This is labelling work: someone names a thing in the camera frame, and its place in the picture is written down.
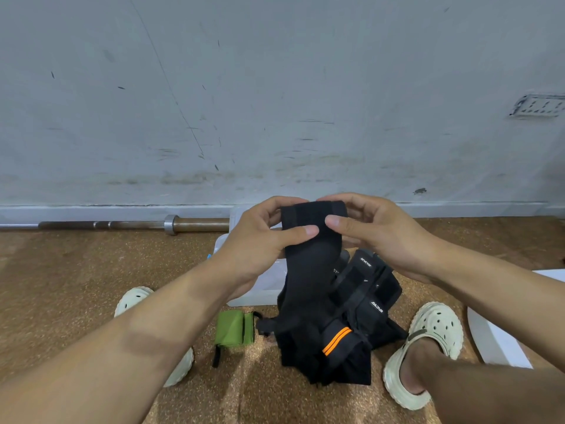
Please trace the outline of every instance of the brown floor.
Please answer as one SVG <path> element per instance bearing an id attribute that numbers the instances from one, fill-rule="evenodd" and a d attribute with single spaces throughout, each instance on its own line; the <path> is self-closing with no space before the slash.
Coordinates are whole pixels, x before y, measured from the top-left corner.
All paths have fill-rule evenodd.
<path id="1" fill-rule="evenodd" d="M 457 244 L 527 269 L 563 267 L 563 225 L 552 218 L 425 219 L 428 230 Z M 0 234 L 0 380 L 55 355 L 113 316 L 122 294 L 154 289 L 203 261 L 217 235 L 169 237 L 159 232 Z M 407 327 L 416 310 L 436 300 L 464 320 L 463 306 L 439 289 L 399 277 L 404 294 L 392 318 Z M 273 307 L 260 307 L 273 315 Z M 278 349 L 258 337 L 224 353 L 211 367 L 214 324 L 194 346 L 196 362 L 179 385 L 163 390 L 146 423 L 435 423 L 433 406 L 409 412 L 381 382 L 383 364 L 398 347 L 373 355 L 373 385 L 316 388 L 282 368 Z M 528 352 L 535 366 L 547 365 Z M 469 336 L 462 358 L 477 362 Z"/>

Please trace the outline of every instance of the left hand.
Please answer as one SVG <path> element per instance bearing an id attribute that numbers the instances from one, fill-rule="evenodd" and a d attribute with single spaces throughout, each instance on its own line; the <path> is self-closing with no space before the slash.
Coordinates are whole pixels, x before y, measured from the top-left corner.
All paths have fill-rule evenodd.
<path id="1" fill-rule="evenodd" d="M 280 207 L 307 202 L 306 199 L 273 196 L 245 211 L 222 247 L 210 259 L 230 277 L 230 299 L 249 292 L 257 277 L 269 269 L 288 245 L 314 238 L 317 226 L 297 226 L 286 231 L 271 229 L 281 221 Z"/>

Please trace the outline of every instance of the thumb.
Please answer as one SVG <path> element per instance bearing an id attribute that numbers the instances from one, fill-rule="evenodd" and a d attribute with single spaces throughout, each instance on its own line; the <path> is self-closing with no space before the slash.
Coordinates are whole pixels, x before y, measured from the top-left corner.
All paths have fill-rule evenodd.
<path id="1" fill-rule="evenodd" d="M 320 229 L 315 225 L 308 226 L 297 226 L 292 229 L 287 229 L 286 231 L 277 232 L 279 236 L 279 246 L 282 249 L 287 245 L 296 245 L 306 242 L 309 239 L 314 238 Z"/>
<path id="2" fill-rule="evenodd" d="M 371 226 L 368 223 L 336 215 L 326 216 L 325 223 L 326 226 L 337 233 L 366 242 L 370 241 Z"/>

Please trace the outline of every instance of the fingernail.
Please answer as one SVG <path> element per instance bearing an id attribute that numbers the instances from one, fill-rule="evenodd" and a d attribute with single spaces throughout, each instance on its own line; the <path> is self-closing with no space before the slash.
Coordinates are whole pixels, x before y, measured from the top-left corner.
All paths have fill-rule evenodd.
<path id="1" fill-rule="evenodd" d="M 317 235 L 318 232 L 320 232 L 320 229 L 318 229 L 318 227 L 314 224 L 311 224 L 309 226 L 304 226 L 304 228 L 306 229 L 306 234 L 308 236 L 314 236 Z"/>
<path id="2" fill-rule="evenodd" d="M 340 218 L 338 216 L 330 214 L 325 217 L 325 223 L 331 228 L 337 228 L 340 223 Z"/>

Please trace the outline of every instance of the orange stripe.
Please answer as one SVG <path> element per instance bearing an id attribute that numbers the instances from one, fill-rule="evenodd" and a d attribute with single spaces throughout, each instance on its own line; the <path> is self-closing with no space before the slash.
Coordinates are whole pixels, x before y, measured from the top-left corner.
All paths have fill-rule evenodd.
<path id="1" fill-rule="evenodd" d="M 347 329 L 349 329 L 348 327 L 344 327 L 343 329 L 341 329 L 339 332 L 337 332 L 335 334 L 335 336 L 333 337 L 333 339 L 328 343 L 328 345 L 325 346 L 325 348 L 322 350 L 322 352 L 325 354 L 325 352 L 332 347 L 333 343 L 337 340 L 337 338 L 339 338 L 339 336 L 345 332 Z"/>
<path id="2" fill-rule="evenodd" d="M 326 356 L 329 356 L 331 354 L 331 352 L 335 349 L 335 347 L 337 347 L 337 344 L 340 343 L 340 341 L 347 335 L 349 335 L 352 332 L 352 330 L 350 328 L 347 328 L 347 330 L 342 333 L 339 338 L 337 338 L 337 340 L 335 340 L 335 343 L 332 345 L 332 347 L 330 349 L 328 349 L 327 351 L 324 352 L 324 354 Z"/>

